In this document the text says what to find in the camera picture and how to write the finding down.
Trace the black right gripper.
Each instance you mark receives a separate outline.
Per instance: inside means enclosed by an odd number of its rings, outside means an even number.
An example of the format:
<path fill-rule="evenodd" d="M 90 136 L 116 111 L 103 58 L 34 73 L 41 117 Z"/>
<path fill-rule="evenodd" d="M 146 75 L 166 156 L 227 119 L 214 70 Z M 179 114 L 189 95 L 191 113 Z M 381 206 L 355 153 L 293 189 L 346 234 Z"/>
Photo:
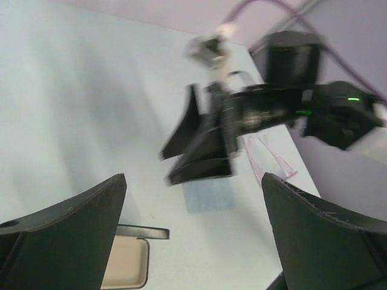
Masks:
<path fill-rule="evenodd" d="M 183 155 L 167 178 L 170 184 L 233 175 L 227 154 L 238 151 L 237 138 L 287 124 L 302 109 L 302 90 L 272 85 L 247 86 L 231 93 L 219 83 L 208 87 L 220 132 L 202 132 L 208 112 L 198 109 L 197 84 L 187 86 L 186 112 L 161 150 L 163 160 Z"/>

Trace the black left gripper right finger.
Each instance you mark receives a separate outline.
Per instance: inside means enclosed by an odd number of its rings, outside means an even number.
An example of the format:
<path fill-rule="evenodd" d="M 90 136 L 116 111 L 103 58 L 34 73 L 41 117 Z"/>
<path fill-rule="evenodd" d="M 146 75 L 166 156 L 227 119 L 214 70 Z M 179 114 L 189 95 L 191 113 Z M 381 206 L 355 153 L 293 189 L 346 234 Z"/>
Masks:
<path fill-rule="evenodd" d="M 386 222 L 262 179 L 282 272 L 269 289 L 386 289 Z"/>

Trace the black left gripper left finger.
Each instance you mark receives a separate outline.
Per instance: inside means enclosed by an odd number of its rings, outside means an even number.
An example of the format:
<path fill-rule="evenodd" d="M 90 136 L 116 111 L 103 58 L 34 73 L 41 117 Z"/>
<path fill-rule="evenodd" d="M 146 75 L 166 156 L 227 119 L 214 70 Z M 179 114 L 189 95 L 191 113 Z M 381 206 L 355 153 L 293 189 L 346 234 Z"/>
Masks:
<path fill-rule="evenodd" d="M 126 194 L 117 174 L 1 224 L 1 289 L 100 289 Z"/>

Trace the dark green glasses case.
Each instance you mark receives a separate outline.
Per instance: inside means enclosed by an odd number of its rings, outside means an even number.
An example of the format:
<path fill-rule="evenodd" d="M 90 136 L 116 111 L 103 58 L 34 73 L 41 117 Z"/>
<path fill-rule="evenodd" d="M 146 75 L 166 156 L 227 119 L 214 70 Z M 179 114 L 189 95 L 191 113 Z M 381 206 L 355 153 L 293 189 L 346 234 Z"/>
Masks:
<path fill-rule="evenodd" d="M 166 228 L 119 224 L 103 277 L 102 289 L 140 289 L 148 281 L 149 239 L 168 240 Z"/>

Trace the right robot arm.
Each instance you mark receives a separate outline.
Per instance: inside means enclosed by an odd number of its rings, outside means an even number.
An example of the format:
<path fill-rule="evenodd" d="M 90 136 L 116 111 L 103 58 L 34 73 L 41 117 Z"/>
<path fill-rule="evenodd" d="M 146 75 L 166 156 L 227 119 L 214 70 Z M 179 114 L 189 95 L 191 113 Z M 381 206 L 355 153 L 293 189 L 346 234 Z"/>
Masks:
<path fill-rule="evenodd" d="M 237 139 L 306 118 L 303 135 L 386 163 L 386 102 L 349 82 L 317 84 L 323 45 L 311 33 L 280 31 L 267 39 L 264 82 L 232 93 L 227 89 L 231 52 L 226 38 L 195 38 L 188 54 L 212 75 L 210 108 L 198 110 L 195 87 L 187 111 L 164 145 L 163 159 L 178 157 L 168 175 L 172 185 L 232 176 Z"/>

